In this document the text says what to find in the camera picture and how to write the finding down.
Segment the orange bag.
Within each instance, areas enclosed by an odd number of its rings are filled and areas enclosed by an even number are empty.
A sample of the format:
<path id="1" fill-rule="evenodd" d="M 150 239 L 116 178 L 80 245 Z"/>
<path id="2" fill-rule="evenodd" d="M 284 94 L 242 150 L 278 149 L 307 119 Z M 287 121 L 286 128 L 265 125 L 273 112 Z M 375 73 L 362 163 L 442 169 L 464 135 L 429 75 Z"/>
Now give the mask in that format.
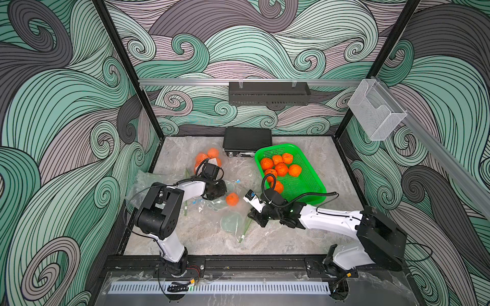
<path id="1" fill-rule="evenodd" d="M 277 193 L 282 194 L 282 192 L 284 191 L 283 184 L 280 181 L 276 181 L 275 184 L 274 184 L 274 190 Z"/>
<path id="2" fill-rule="evenodd" d="M 225 201 L 228 206 L 234 207 L 239 203 L 239 196 L 236 193 L 230 193 L 226 196 Z"/>
<path id="3" fill-rule="evenodd" d="M 299 177 L 302 173 L 302 168 L 297 164 L 291 164 L 288 167 L 288 174 L 292 177 Z"/>

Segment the clear bag of oranges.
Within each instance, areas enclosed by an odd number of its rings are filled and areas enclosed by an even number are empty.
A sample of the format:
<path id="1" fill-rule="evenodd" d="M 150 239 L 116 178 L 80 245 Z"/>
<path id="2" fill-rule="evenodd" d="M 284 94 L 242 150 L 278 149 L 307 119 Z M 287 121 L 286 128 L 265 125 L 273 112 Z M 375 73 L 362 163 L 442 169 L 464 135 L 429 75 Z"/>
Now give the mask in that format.
<path id="1" fill-rule="evenodd" d="M 230 181 L 244 183 L 240 174 L 238 157 L 217 147 L 199 152 L 195 157 L 195 165 L 191 178 L 198 178 L 211 184 Z"/>

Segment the orange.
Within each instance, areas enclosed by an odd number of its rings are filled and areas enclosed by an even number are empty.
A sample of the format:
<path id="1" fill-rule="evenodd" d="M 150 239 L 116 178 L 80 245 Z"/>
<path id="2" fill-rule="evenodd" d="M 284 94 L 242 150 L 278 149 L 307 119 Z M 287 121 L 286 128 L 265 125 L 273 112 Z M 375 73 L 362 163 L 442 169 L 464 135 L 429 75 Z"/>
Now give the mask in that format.
<path id="1" fill-rule="evenodd" d="M 284 164 L 292 164 L 293 163 L 293 155 L 289 153 L 282 154 L 282 160 Z"/>
<path id="2" fill-rule="evenodd" d="M 275 167 L 274 167 L 275 171 L 277 172 L 277 175 L 280 176 L 280 177 L 285 177 L 288 172 L 289 172 L 289 168 L 286 164 L 284 163 L 278 163 Z"/>

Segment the green printed zip-top bag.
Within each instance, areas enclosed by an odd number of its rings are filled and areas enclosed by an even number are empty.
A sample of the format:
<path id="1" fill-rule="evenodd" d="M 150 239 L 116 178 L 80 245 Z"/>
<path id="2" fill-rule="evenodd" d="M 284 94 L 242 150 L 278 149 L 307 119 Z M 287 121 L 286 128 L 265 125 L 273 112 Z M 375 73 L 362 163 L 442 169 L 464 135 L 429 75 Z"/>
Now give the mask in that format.
<path id="1" fill-rule="evenodd" d="M 149 191 L 156 191 L 158 187 L 153 187 L 153 184 L 173 185 L 177 181 L 187 179 L 189 175 L 184 173 L 171 173 L 171 174 L 155 174 L 138 171 L 135 180 L 130 185 L 125 198 L 125 206 L 128 212 L 133 212 L 135 209 L 139 209 L 144 198 Z"/>

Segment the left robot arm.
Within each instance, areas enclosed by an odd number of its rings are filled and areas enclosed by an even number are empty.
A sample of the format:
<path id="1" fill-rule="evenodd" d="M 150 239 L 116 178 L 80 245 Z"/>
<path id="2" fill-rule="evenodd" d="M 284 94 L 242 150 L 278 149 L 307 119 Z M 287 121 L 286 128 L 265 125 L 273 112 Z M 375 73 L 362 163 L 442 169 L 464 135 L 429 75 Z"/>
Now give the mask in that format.
<path id="1" fill-rule="evenodd" d="M 156 182 L 144 189 L 146 195 L 134 224 L 157 243 L 163 265 L 171 274 L 183 274 L 188 265 L 187 248 L 175 232 L 182 204 L 194 198 L 211 201 L 224 196 L 227 186 L 223 176 L 218 160 L 205 158 L 193 176 L 170 185 Z"/>

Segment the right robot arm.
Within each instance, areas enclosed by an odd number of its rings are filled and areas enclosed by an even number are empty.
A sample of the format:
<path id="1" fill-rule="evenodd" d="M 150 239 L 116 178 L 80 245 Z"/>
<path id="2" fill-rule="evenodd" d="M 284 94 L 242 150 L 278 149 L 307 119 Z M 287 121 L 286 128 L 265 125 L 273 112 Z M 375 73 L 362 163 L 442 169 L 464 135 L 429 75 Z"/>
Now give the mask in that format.
<path id="1" fill-rule="evenodd" d="M 329 210 L 305 203 L 311 193 L 286 200 L 273 185 L 262 193 L 249 190 L 244 200 L 251 205 L 248 217 L 261 227 L 270 220 L 289 228 L 324 230 L 352 238 L 343 246 L 332 245 L 325 259 L 330 274 L 348 274 L 361 266 L 376 265 L 381 269 L 403 270 L 407 232 L 375 207 L 363 210 Z"/>

